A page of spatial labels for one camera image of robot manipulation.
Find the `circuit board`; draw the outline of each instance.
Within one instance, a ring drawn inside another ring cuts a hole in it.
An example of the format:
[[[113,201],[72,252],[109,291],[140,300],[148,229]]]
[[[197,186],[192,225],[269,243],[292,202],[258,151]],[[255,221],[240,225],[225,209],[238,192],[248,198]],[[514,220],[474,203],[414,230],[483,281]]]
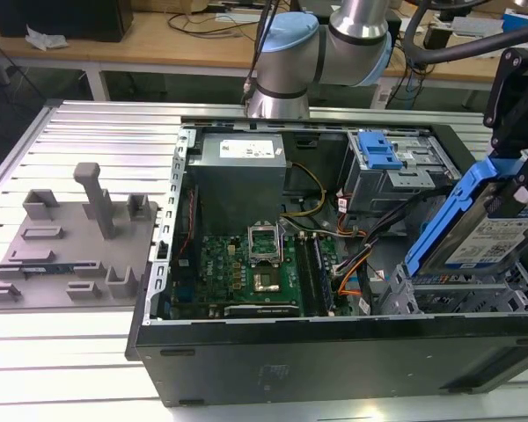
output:
[[[297,305],[304,315],[297,273],[296,238],[282,238],[279,266],[251,266],[248,236],[205,236],[202,240],[201,279],[195,283],[194,303],[201,306],[250,303]],[[337,260],[334,240],[320,239],[324,266],[330,272]],[[253,251],[270,252],[266,238],[254,239]]]
[[[248,259],[248,236],[206,236],[202,244],[202,280],[195,288],[198,302],[221,304],[250,302],[259,304],[301,303],[293,238],[283,239],[283,262],[278,268],[269,267],[267,273],[277,273],[277,290],[256,291],[254,275]],[[255,244],[256,251],[269,251],[270,245]]]

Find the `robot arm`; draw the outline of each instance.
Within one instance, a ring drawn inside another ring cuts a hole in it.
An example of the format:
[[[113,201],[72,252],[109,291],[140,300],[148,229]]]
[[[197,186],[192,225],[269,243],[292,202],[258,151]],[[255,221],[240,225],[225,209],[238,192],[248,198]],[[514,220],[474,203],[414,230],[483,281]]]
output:
[[[257,64],[257,87],[248,116],[307,119],[311,83],[375,83],[391,55],[385,12],[389,0],[346,0],[329,25],[313,15],[277,15]]]

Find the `metal workbench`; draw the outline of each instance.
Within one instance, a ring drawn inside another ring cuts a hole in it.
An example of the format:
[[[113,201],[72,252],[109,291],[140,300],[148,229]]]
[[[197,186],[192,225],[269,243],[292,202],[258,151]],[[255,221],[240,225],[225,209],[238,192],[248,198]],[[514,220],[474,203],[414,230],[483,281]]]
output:
[[[163,203],[182,116],[242,116],[239,106],[65,102],[44,108],[0,167],[0,259],[32,188],[85,200],[74,165],[95,161],[112,200]],[[476,158],[489,130],[472,113],[314,109],[313,118],[450,124]],[[0,314],[0,420],[528,421],[528,371],[484,396],[166,409],[141,363],[123,356],[131,309]]]

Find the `white paper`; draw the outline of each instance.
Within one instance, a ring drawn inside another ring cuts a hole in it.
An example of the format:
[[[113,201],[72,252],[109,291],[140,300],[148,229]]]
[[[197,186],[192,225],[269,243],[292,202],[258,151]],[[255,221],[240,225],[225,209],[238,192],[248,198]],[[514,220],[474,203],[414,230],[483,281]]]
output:
[[[39,50],[47,51],[48,48],[63,48],[68,47],[64,35],[46,35],[44,33],[38,33],[29,26],[27,28],[26,41],[32,46],[37,47]]]

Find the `desktop computer case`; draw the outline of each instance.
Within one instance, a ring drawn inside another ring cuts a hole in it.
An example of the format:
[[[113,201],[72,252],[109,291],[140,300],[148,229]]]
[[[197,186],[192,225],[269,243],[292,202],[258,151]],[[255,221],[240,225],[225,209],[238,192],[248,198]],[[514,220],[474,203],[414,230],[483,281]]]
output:
[[[473,157],[455,132],[430,128],[466,172]],[[528,316],[143,325],[146,289],[126,354],[168,407],[474,394],[528,368]]]

